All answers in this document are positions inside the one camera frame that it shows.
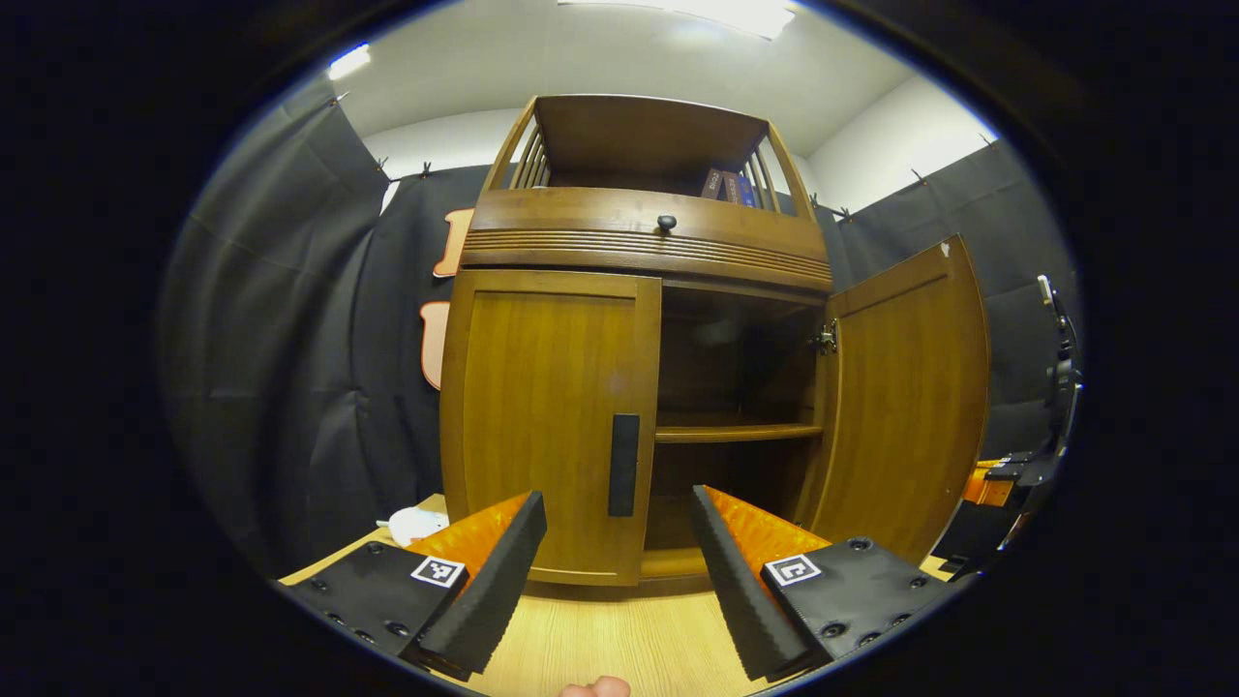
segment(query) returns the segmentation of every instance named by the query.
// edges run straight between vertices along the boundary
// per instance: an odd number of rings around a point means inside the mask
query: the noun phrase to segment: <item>open cabinet door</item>
[[[825,484],[810,530],[919,566],[950,522],[989,411],[990,342],[964,240],[830,297]]]

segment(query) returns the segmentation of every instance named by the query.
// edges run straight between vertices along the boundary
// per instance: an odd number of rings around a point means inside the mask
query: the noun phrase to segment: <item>book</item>
[[[738,173],[736,175],[736,181],[740,184],[740,202],[750,208],[756,208],[757,198],[753,197],[753,184],[748,183],[748,177]]]
[[[736,181],[736,172],[722,172],[724,199],[740,203],[740,182]]]
[[[710,173],[705,175],[705,186],[701,187],[701,197],[711,201],[719,199],[719,189],[722,187],[722,172],[710,167]]]

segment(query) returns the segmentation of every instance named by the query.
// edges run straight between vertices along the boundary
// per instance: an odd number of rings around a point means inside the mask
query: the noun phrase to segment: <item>wooden table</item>
[[[419,505],[446,513],[436,494]],[[395,546],[380,527],[343,550],[280,579],[291,586],[318,573],[357,547],[379,541]],[[922,569],[938,578],[942,560]],[[730,697],[772,682],[745,676],[709,578],[652,581],[636,588],[559,586],[529,582],[486,673],[461,682],[499,697],[553,697],[569,683],[613,675],[634,697]]]

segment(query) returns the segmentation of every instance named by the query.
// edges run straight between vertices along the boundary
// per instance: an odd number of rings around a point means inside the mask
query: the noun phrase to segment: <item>wooden cabinet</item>
[[[657,413],[657,277],[463,269],[444,354],[444,488],[453,520],[543,491],[532,578],[636,583]],[[632,513],[608,506],[612,425],[639,425]]]
[[[592,121],[566,116],[572,99]],[[830,295],[821,234],[773,128],[714,111],[536,99],[478,201],[447,323],[445,495],[458,519],[540,489],[548,534],[533,579],[704,573],[695,484],[919,565],[975,464],[989,343],[963,240]],[[712,140],[685,135],[696,116]],[[590,123],[610,124],[610,139]],[[621,146],[637,135],[657,145],[646,157]],[[684,193],[701,167],[750,166],[766,136],[794,210]],[[660,150],[676,137],[683,151]],[[684,227],[650,229],[669,207]],[[810,340],[830,327],[833,342]]]

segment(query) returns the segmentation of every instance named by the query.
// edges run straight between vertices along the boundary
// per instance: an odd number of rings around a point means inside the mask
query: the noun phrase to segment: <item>drawer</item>
[[[663,214],[676,218],[667,234],[658,232]],[[821,230],[810,219],[620,188],[483,192],[461,264],[626,267],[831,288]]]

